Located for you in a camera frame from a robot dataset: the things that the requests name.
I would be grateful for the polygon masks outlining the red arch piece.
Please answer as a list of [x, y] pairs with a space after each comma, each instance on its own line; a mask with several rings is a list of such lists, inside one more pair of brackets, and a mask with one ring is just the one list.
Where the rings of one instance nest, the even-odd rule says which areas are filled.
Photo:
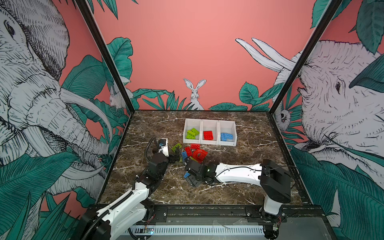
[[205, 157], [207, 156], [207, 152], [205, 150], [202, 150], [202, 149], [197, 149], [193, 152], [193, 156], [192, 158], [194, 160], [196, 160], [198, 163], [202, 163], [205, 159]]

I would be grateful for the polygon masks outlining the green brick bottom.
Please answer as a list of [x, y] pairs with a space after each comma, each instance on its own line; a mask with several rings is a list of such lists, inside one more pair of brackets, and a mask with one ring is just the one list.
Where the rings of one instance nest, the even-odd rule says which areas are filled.
[[187, 131], [186, 139], [195, 140], [196, 139], [196, 133], [192, 131]]

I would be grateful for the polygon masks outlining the blue brick bottom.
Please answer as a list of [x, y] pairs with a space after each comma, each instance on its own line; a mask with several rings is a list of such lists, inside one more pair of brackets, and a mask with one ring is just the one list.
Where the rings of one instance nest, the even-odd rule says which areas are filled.
[[234, 139], [232, 134], [228, 134], [228, 133], [225, 133], [225, 134], [226, 134], [227, 141], [232, 141]]

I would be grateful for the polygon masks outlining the white three-compartment bin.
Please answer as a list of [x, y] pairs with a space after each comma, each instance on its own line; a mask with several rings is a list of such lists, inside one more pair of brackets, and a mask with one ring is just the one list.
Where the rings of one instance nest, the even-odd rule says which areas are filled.
[[235, 147], [237, 130], [234, 121], [185, 119], [183, 143]]

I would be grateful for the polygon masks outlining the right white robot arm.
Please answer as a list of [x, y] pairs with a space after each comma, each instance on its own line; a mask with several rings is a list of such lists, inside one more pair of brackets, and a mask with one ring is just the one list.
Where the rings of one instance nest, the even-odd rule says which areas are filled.
[[266, 193], [263, 210], [278, 216], [283, 204], [291, 202], [291, 175], [274, 161], [265, 159], [261, 164], [228, 165], [211, 162], [208, 165], [187, 158], [184, 178], [192, 187], [226, 183], [244, 183], [261, 187]]

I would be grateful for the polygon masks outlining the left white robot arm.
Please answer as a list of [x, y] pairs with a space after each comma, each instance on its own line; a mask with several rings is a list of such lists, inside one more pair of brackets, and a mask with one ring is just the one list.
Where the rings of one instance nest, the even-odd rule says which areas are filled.
[[154, 204], [148, 197], [159, 187], [169, 164], [181, 157], [155, 153], [148, 166], [133, 182], [132, 189], [101, 209], [90, 209], [82, 216], [72, 240], [116, 240], [128, 228], [154, 216]]

